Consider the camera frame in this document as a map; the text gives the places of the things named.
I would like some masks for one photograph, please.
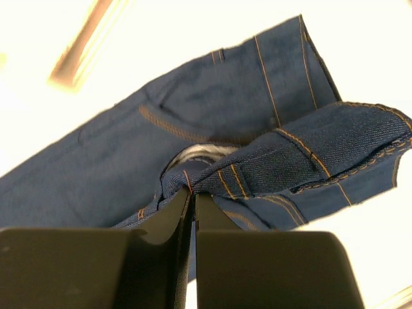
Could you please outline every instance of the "clothing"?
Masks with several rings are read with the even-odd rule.
[[[194,144],[241,147],[340,100],[301,16],[146,84],[0,179],[0,227],[112,227]]]

